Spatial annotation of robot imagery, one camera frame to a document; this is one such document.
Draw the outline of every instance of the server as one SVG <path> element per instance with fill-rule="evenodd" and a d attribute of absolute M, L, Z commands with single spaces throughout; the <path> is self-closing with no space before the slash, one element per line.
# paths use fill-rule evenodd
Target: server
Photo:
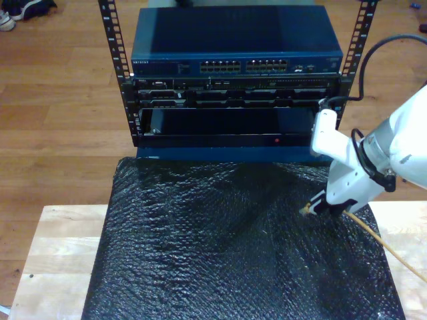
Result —
<path fill-rule="evenodd" d="M 142 9 L 140 147 L 308 147 L 342 51 L 323 6 Z"/>

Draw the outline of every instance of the black bubble wrap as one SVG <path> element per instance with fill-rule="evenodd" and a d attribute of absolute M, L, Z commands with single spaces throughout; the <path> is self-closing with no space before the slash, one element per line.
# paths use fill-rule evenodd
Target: black bubble wrap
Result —
<path fill-rule="evenodd" d="M 83 319 L 404 319 L 383 248 L 346 216 L 298 213 L 326 177 L 121 160 Z"/>

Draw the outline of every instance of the cable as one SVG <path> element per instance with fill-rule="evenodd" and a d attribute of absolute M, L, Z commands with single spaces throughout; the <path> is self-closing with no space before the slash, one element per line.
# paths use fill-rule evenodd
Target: cable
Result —
<path fill-rule="evenodd" d="M 362 166 L 363 170 L 365 170 L 365 172 L 370 177 L 372 177 L 373 176 L 372 172 L 364 165 L 364 161 L 363 161 L 362 156 L 359 152 L 359 146 L 358 146 L 358 143 L 356 140 L 356 134 L 358 134 L 360 138 L 364 137 L 363 133 L 359 129 L 357 129 L 357 128 L 352 129 L 352 143 L 353 143 L 354 152 L 356 152 L 356 156 L 357 156 L 359 163 Z"/>
<path fill-rule="evenodd" d="M 415 274 L 417 277 L 419 277 L 421 280 L 423 280 L 425 283 L 427 283 L 427 278 L 423 276 L 421 273 L 419 273 L 417 270 L 415 270 L 409 263 L 407 263 L 401 256 L 399 256 L 387 243 L 385 243 L 365 222 L 357 218 L 353 213 L 348 212 L 344 210 L 344 213 L 349 216 L 353 221 L 355 221 L 359 226 L 361 226 L 363 229 L 365 229 L 371 236 L 375 238 L 384 248 L 386 248 L 401 264 L 403 264 L 405 267 L 407 267 L 413 274 Z"/>
<path fill-rule="evenodd" d="M 359 74 L 359 97 L 346 97 L 343 95 L 337 96 L 337 97 L 333 97 L 330 98 L 327 102 L 328 102 L 328 106 L 330 107 L 330 104 L 333 102 L 337 102 L 337 101 L 341 101 L 341 100 L 345 100 L 345 101 L 361 101 L 364 98 L 364 78 L 365 78 L 365 69 L 366 69 L 366 65 L 368 64 L 369 58 L 371 58 L 371 56 L 374 54 L 374 52 L 382 47 L 383 45 L 385 45 L 386 43 L 392 42 L 394 40 L 399 40 L 399 39 L 413 39 L 413 40 L 417 40 L 425 45 L 427 45 L 427 38 L 424 38 L 420 35 L 411 35 L 411 34 L 401 34 L 401 35 L 392 35 L 391 37 L 385 38 L 383 40 L 381 40 L 380 42 L 378 42 L 377 44 L 375 44 L 375 46 L 373 46 L 368 53 L 366 54 L 365 58 L 363 59 L 363 62 L 360 66 L 360 74 Z"/>

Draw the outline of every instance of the wooden board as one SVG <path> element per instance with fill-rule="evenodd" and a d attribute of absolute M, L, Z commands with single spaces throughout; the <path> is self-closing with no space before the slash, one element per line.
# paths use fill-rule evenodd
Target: wooden board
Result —
<path fill-rule="evenodd" d="M 107 205 L 45 207 L 9 319 L 80 319 Z"/>
<path fill-rule="evenodd" d="M 371 208 L 382 238 L 427 275 L 427 201 L 373 202 Z M 10 320 L 80 319 L 106 210 L 107 205 L 44 208 Z M 427 319 L 427 283 L 386 256 L 407 319 Z"/>
<path fill-rule="evenodd" d="M 0 227 L 0 305 L 13 302 L 43 206 L 107 203 L 118 160 L 136 153 L 97 1 L 55 2 L 56 14 L 19 21 L 0 34 L 0 224 L 6 222 Z M 409 8 L 411 2 L 378 4 L 366 50 L 427 22 L 427 0 L 417 1 L 423 10 Z M 359 2 L 316 3 L 326 6 L 345 54 Z M 146 5 L 117 2 L 128 57 L 137 12 Z M 417 43 L 397 41 L 375 53 L 366 70 L 366 98 L 348 104 L 341 130 L 369 131 L 419 89 L 427 79 L 425 52 Z M 381 199 L 423 200 L 427 192 L 400 181 Z"/>

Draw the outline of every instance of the black cable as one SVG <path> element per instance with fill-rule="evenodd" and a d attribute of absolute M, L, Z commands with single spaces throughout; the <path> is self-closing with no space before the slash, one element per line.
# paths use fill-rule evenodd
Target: black cable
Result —
<path fill-rule="evenodd" d="M 375 46 L 373 46 L 368 53 L 366 54 L 365 58 L 363 59 L 363 62 L 360 66 L 360 74 L 359 74 L 359 97 L 346 97 L 343 95 L 337 96 L 337 97 L 333 97 L 330 98 L 328 100 L 328 106 L 330 106 L 331 103 L 333 102 L 337 102 L 337 101 L 341 101 L 341 100 L 345 100 L 345 101 L 361 101 L 364 97 L 364 78 L 365 78 L 365 69 L 366 69 L 366 65 L 368 64 L 369 58 L 371 58 L 372 54 L 374 54 L 374 52 L 382 47 L 383 45 L 385 45 L 386 43 L 389 43 L 391 41 L 394 40 L 399 40 L 399 39 L 413 39 L 413 40 L 417 40 L 425 45 L 427 45 L 427 38 L 424 38 L 420 35 L 411 35 L 411 34 L 401 34 L 401 35 L 392 35 L 391 37 L 385 38 L 383 40 L 381 40 L 380 42 L 378 42 L 377 44 L 375 44 Z"/>
<path fill-rule="evenodd" d="M 356 134 L 358 134 L 360 138 L 364 137 L 363 133 L 359 129 L 354 128 L 352 130 L 351 137 L 352 137 L 352 143 L 353 143 L 354 152 L 356 152 L 356 156 L 357 156 L 357 158 L 359 160 L 359 163 L 362 166 L 363 170 L 365 170 L 365 172 L 372 178 L 374 176 L 374 173 L 371 170 L 369 170 L 369 168 L 367 168 L 364 165 L 365 161 L 363 160 L 362 155 L 360 154 L 359 146 L 358 146 L 358 143 L 357 143 L 357 140 L 356 140 Z"/>

